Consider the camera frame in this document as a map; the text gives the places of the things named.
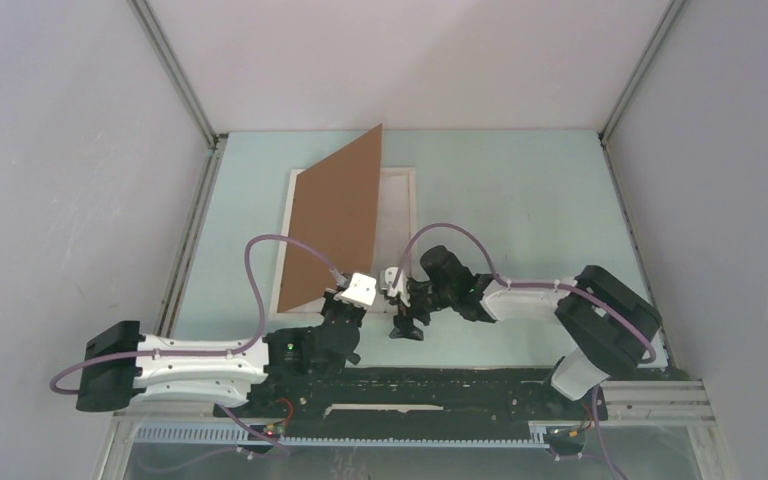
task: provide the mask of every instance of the brown cardboard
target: brown cardboard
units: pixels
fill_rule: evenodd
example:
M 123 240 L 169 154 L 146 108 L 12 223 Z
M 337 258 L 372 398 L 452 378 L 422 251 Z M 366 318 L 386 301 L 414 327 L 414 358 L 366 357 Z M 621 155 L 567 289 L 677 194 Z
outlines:
M 371 273 L 381 177 L 378 125 L 296 177 L 289 236 L 316 248 L 341 272 Z M 316 300 L 334 277 L 313 255 L 287 245 L 278 312 Z

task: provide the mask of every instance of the gray wall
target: gray wall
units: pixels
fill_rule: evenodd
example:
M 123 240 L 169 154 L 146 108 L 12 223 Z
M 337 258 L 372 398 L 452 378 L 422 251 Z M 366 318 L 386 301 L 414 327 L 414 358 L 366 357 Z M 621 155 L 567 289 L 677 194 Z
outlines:
M 92 474 L 48 379 L 156 319 L 205 152 L 127 2 L 0 1 L 0 479 Z
M 676 354 L 768 478 L 768 2 L 691 1 L 611 153 Z

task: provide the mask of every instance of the light blue table surface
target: light blue table surface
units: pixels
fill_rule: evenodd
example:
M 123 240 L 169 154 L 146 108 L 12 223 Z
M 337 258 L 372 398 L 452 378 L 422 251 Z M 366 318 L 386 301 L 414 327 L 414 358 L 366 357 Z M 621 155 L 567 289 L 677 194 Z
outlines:
M 280 233 L 291 169 L 318 162 L 361 133 L 230 135 L 175 338 L 254 333 L 257 310 L 243 267 L 245 244 L 262 233 Z M 382 166 L 416 169 L 419 226 L 451 222 L 472 231 L 503 275 L 555 279 L 598 264 L 646 298 L 594 131 L 385 130 L 382 149 Z M 456 232 L 430 231 L 418 243 L 420 253 L 445 244 L 474 272 L 487 271 L 477 249 Z M 278 247 L 263 243 L 255 249 L 253 268 L 268 310 Z M 268 329 L 302 323 L 273 320 Z M 453 312 L 433 315 L 423 327 L 424 342 L 391 340 L 391 328 L 386 320 L 364 322 L 360 366 L 545 366 L 574 348 L 559 325 L 471 323 Z M 660 342 L 657 348 L 655 366 L 664 365 Z

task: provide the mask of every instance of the white frame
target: white frame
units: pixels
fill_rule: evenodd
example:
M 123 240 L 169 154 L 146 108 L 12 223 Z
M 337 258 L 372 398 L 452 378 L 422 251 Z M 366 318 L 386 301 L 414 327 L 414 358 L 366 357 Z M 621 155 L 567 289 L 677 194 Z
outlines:
M 293 211 L 293 199 L 296 193 L 296 178 L 300 173 L 304 172 L 303 168 L 294 168 L 290 170 L 290 182 L 287 186 L 287 199 L 284 202 L 284 217 L 281 223 L 281 235 L 288 235 L 290 233 L 290 217 Z M 408 231 L 410 236 L 416 235 L 417 231 L 417 216 L 416 216 L 416 169 L 413 167 L 382 167 L 381 176 L 406 176 L 408 177 Z M 305 319 L 310 316 L 306 312 L 283 312 L 278 313 L 278 295 L 281 292 L 281 279 L 284 273 L 284 258 L 287 254 L 287 244 L 280 242 L 278 244 L 278 256 L 275 261 L 275 278 L 272 281 L 272 293 L 269 297 L 269 311 L 267 312 L 267 319 L 270 321 L 276 320 L 299 320 Z M 406 269 L 406 273 L 410 273 L 410 265 Z M 367 319 L 379 320 L 387 319 L 392 313 L 369 311 L 364 316 Z

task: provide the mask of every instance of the white wall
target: white wall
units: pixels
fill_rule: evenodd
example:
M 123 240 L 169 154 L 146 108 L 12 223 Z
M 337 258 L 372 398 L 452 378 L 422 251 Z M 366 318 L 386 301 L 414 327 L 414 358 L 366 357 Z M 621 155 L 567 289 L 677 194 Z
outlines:
M 601 128 L 668 0 L 155 0 L 220 132 Z
M 92 474 L 48 379 L 156 319 L 205 152 L 127 2 L 0 1 L 0 479 Z
M 689 2 L 612 154 L 676 353 L 768 478 L 768 2 Z

